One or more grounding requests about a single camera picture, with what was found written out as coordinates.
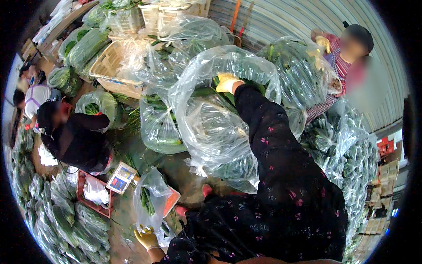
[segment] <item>white plastic crate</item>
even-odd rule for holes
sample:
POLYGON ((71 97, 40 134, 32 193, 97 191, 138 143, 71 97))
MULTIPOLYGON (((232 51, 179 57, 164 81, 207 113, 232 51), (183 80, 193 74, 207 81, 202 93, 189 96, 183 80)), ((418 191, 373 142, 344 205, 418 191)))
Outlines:
POLYGON ((108 12, 108 25, 114 34, 135 34, 142 27, 139 9, 136 7, 108 12))
POLYGON ((139 5, 139 8, 142 11, 147 33, 158 35, 159 31, 165 25, 173 21, 180 14, 207 17, 210 3, 211 0, 207 0, 205 5, 197 3, 175 6, 139 5))

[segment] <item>red plastic tray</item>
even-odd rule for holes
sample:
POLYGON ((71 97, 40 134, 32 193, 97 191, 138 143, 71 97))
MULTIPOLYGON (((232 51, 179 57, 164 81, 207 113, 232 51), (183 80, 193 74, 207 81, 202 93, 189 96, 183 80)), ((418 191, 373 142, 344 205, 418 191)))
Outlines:
POLYGON ((96 181, 98 181, 99 183, 101 183, 102 185, 104 185, 104 187, 107 185, 106 182, 102 182, 99 179, 91 176, 90 174, 79 170, 78 173, 78 186, 76 189, 76 197, 78 199, 78 201, 80 201, 81 203, 87 205, 89 208, 95 210, 96 212, 99 212, 100 214, 102 214, 103 216, 106 216, 108 218, 110 218, 111 216, 111 212, 113 211, 113 200, 114 200, 114 192, 105 188, 108 191, 108 195, 109 195, 109 203, 108 203, 108 208, 105 209, 100 205, 96 205, 94 204, 92 201, 86 200, 82 194, 84 193, 84 188, 85 188, 85 182, 86 182, 86 177, 91 177, 94 178, 96 181))
POLYGON ((78 0, 78 2, 80 2, 82 5, 89 3, 91 1, 94 1, 94 0, 78 0))

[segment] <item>white shirt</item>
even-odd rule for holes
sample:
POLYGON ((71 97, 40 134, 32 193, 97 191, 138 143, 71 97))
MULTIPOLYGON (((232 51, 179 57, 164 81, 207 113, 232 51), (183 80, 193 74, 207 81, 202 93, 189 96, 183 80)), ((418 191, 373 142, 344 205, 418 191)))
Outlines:
POLYGON ((28 88, 25 95, 25 114, 28 118, 37 114, 38 108, 50 99, 51 90, 47 85, 34 85, 28 88))

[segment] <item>hand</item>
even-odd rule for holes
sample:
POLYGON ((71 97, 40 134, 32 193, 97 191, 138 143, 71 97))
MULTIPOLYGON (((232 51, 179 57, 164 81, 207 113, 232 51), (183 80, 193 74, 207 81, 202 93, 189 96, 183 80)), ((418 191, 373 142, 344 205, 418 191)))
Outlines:
POLYGON ((140 225, 141 233, 139 233, 136 229, 133 230, 135 233, 136 239, 145 247, 146 250, 150 250, 153 248, 159 248, 157 236, 154 234, 154 228, 146 227, 143 228, 142 225, 140 225))
POLYGON ((218 78, 220 80, 220 83, 217 85, 217 92, 218 93, 231 93, 233 92, 233 85, 237 82, 240 84, 245 84, 244 81, 239 80, 238 77, 234 76, 231 73, 219 73, 218 78))
POLYGON ((323 36, 316 36, 315 40, 318 45, 325 47, 325 50, 327 51, 327 53, 331 53, 330 41, 327 38, 324 38, 323 36))

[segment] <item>pink shoe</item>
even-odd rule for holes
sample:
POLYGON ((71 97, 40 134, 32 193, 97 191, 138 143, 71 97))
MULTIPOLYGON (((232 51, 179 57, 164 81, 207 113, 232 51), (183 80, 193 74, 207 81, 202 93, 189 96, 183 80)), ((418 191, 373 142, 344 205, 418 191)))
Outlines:
POLYGON ((204 195, 204 197, 207 197, 209 194, 212 194, 212 188, 209 184, 204 184, 202 186, 202 195, 204 195))
POLYGON ((181 205, 176 205, 174 207, 174 210, 176 211, 178 215, 181 215, 181 216, 185 216, 186 212, 188 211, 188 209, 186 209, 185 207, 181 205))

